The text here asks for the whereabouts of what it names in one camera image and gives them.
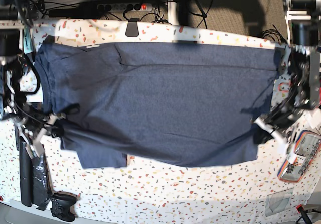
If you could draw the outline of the blue grey T-shirt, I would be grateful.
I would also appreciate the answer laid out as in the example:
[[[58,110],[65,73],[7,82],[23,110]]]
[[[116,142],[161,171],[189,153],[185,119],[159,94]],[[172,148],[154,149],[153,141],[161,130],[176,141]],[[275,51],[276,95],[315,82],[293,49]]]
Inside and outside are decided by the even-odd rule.
[[[125,167],[135,155],[181,167],[253,161],[254,109],[270,110],[279,49],[186,43],[76,48],[45,41],[35,68],[43,108],[78,114],[58,123],[63,150],[83,168]]]

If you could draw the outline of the striped transparent pencil case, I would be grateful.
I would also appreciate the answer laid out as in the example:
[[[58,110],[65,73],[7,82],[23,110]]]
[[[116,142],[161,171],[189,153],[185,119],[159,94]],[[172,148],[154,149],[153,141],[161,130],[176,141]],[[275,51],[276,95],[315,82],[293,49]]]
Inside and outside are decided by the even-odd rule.
[[[278,171],[280,181],[298,183],[320,150],[320,135],[303,130],[296,136],[285,161]]]

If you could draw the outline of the clear plastic sheet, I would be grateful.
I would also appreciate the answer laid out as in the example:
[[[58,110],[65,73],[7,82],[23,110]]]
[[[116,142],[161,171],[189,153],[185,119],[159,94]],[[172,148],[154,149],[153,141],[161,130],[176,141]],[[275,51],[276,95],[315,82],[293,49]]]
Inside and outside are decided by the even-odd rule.
[[[273,193],[265,201],[265,216],[272,216],[290,209],[293,188]]]

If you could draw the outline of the black plastic bag roll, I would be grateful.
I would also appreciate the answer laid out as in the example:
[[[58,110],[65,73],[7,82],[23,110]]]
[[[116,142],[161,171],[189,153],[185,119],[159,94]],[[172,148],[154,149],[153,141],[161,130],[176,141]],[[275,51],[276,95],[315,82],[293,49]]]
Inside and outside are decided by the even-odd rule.
[[[31,159],[26,150],[26,142],[19,137],[19,172],[21,203],[26,207],[36,205],[44,211],[51,199],[49,172],[46,157]]]

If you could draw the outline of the mint green highlighter pen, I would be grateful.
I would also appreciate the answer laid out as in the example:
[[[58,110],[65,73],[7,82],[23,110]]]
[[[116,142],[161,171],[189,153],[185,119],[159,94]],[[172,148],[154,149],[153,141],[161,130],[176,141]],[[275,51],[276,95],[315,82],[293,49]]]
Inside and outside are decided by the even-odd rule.
[[[36,50],[29,29],[23,31],[23,51],[34,62]]]

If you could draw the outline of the red black clamp bottom right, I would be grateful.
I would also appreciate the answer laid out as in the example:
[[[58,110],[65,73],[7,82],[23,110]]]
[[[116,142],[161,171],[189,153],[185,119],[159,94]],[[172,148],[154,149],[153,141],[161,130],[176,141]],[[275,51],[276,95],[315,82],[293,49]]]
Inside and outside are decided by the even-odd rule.
[[[303,206],[300,204],[296,206],[296,210],[300,214],[300,218],[296,221],[296,224],[302,220],[305,224],[312,224],[311,219],[308,217],[307,211],[304,210]]]

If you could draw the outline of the black game controller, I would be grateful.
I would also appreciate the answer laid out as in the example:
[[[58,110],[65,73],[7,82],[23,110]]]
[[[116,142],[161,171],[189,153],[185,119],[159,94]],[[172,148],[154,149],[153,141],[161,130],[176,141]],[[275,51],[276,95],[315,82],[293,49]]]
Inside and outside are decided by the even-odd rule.
[[[50,211],[53,217],[65,222],[73,222],[75,220],[75,215],[70,211],[70,209],[76,204],[76,197],[55,193],[51,196],[50,201],[52,202]]]

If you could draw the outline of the black clip on table edge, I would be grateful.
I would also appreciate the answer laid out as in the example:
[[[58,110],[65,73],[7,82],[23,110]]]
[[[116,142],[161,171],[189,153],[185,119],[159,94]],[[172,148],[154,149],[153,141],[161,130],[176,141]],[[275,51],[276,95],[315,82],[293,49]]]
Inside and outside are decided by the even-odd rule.
[[[140,21],[139,18],[131,18],[128,20],[127,28],[125,31],[125,35],[127,37],[138,37],[139,30],[137,23]]]

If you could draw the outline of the white power strip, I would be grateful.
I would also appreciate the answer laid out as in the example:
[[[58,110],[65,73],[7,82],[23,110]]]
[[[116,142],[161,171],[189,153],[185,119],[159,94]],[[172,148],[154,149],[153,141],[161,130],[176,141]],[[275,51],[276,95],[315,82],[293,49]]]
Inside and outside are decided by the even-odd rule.
[[[113,3],[113,4],[98,4],[97,10],[100,12],[123,12],[129,10],[130,12],[151,12],[153,6],[150,3]]]

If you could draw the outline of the white metal table leg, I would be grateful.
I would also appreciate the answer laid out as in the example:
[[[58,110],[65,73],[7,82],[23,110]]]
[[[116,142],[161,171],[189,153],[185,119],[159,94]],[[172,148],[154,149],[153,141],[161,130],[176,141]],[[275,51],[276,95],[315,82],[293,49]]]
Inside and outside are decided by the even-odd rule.
[[[179,25],[177,6],[178,4],[176,2],[173,2],[173,1],[167,2],[168,22],[171,25]]]

